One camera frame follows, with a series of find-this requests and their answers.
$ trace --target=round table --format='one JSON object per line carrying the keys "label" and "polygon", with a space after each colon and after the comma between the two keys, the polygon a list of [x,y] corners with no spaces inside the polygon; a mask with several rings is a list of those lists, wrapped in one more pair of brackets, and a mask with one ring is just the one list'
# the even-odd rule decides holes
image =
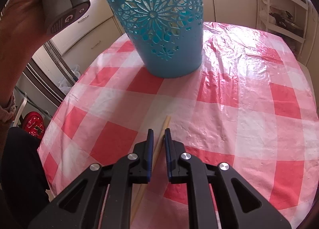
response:
{"label": "round table", "polygon": [[[52,119],[39,155],[53,194],[92,163],[132,151],[166,115],[172,138],[227,162],[295,228],[318,185],[318,116],[309,84],[282,38],[204,23],[203,63],[176,79],[152,76],[127,35],[100,54]],[[169,184],[162,149],[132,228],[187,228],[186,186]]]}

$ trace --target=person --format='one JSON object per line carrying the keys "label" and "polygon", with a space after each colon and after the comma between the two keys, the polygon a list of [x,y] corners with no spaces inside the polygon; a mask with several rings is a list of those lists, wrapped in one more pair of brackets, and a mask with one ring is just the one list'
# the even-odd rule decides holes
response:
{"label": "person", "polygon": [[0,21],[0,161],[7,206],[22,228],[49,203],[49,189],[37,153],[40,140],[10,128],[13,89],[36,50],[51,39],[44,28],[41,0],[10,0]]}

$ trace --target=sleeve cuff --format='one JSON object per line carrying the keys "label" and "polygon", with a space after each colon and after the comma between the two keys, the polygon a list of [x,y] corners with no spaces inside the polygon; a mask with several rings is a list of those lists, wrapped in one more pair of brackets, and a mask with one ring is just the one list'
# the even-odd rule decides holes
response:
{"label": "sleeve cuff", "polygon": [[0,106],[0,122],[6,123],[8,120],[12,119],[14,113],[16,111],[16,100],[14,94],[12,93],[8,106],[6,108],[2,108]]}

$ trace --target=triangular cutout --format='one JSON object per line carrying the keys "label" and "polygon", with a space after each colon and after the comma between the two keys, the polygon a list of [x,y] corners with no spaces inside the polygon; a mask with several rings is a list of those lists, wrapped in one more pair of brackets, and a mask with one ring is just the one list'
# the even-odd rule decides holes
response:
{"label": "triangular cutout", "polygon": [[238,179],[232,178],[231,181],[244,213],[261,207],[261,202]]}
{"label": "triangular cutout", "polygon": [[82,195],[84,193],[87,180],[81,181],[65,198],[60,202],[59,208],[64,209],[70,213],[75,213],[80,204]]}

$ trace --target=human hand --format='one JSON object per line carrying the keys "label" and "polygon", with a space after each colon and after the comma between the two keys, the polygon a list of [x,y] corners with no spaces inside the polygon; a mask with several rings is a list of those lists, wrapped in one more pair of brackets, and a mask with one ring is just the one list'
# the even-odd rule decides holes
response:
{"label": "human hand", "polygon": [[10,0],[1,22],[3,39],[19,41],[19,47],[29,56],[52,36],[46,34],[41,0]]}

